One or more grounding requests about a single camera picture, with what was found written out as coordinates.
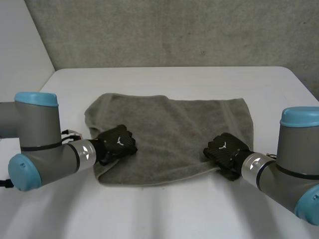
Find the table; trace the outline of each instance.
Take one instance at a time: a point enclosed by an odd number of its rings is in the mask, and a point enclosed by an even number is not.
[[[319,106],[282,67],[63,69],[41,90],[56,93],[62,129],[89,138],[84,111],[103,93],[171,99],[244,98],[255,151],[276,153],[281,112]],[[19,152],[17,139],[0,142],[0,177]],[[0,189],[0,238],[16,239],[315,239],[308,225],[243,180],[210,173],[158,187],[106,187],[86,170],[30,192]]]

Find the blue joint cap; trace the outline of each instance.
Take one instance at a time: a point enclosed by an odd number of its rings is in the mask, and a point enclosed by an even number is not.
[[[42,181],[38,170],[23,154],[19,153],[10,159],[8,171],[13,185],[20,191],[41,187]]]
[[[37,105],[37,106],[49,106],[58,107],[58,99],[56,94],[43,93],[43,92],[19,92],[15,95],[15,101]]]
[[[298,200],[295,214],[312,225],[319,225],[319,184],[306,191]]]
[[[283,110],[280,124],[286,127],[319,126],[319,107],[291,107]]]

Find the gray wall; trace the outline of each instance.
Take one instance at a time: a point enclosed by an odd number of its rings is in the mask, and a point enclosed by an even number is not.
[[[318,0],[25,1],[56,70],[284,66],[319,98]]]

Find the gray towel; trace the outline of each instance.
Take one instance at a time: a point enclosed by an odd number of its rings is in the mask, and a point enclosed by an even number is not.
[[[253,122],[243,99],[176,101],[107,93],[86,110],[85,123],[92,138],[124,124],[139,149],[111,165],[95,164],[95,176],[105,185],[157,185],[214,171],[203,150],[223,132],[253,150]]]

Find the robotic arm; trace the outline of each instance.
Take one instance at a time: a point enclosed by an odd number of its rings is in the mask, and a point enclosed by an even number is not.
[[[223,133],[204,150],[233,181],[250,184],[310,224],[319,225],[319,107],[292,107],[282,113],[277,157],[252,152]]]
[[[137,151],[124,125],[95,139],[62,144],[55,94],[17,93],[14,102],[0,103],[0,125],[0,138],[19,138],[21,153],[10,160],[8,171],[12,184],[21,191]]]

